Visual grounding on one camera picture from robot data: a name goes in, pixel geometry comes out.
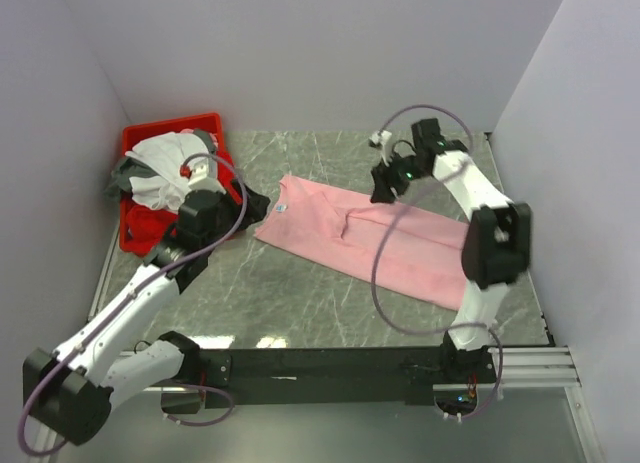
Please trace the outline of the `pink t-shirt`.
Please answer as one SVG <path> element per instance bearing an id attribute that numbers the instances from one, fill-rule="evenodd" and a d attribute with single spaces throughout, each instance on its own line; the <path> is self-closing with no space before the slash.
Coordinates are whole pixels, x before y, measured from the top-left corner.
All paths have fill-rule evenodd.
<path id="1" fill-rule="evenodd" d="M 440 307 L 457 310 L 466 277 L 461 250 L 467 226 L 403 204 L 372 204 L 367 195 L 292 175 L 280 181 L 258 240 L 330 269 Z"/>

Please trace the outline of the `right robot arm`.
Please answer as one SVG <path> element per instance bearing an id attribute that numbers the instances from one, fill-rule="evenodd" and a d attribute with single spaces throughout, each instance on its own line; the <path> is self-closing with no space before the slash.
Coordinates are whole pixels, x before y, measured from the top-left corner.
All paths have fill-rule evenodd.
<path id="1" fill-rule="evenodd" d="M 381 160 L 372 169 L 374 203 L 393 203 L 414 180 L 442 183 L 463 210 L 468 228 L 461 251 L 467 279 L 462 304 L 440 346 L 437 370 L 460 382 L 489 362 L 490 328 L 511 287 L 528 270 L 532 211 L 498 190 L 478 169 L 466 144 L 446 139 L 435 118 L 411 126 L 412 152 L 400 156 L 389 131 L 372 134 Z"/>

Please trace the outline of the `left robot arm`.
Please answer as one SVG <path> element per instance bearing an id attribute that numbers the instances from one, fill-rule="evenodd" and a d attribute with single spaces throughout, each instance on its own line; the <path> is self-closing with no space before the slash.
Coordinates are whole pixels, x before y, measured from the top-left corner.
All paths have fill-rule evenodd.
<path id="1" fill-rule="evenodd" d="M 225 191 L 194 190 L 134 276 L 73 337 L 24 361 L 23 415 L 76 446 L 92 439 L 111 412 L 132 396 L 165 380 L 199 389 L 206 371 L 200 347 L 175 331 L 128 358 L 120 353 L 167 303 L 206 269 L 214 249 L 262 221 L 268 197 L 232 183 L 242 199 Z"/>

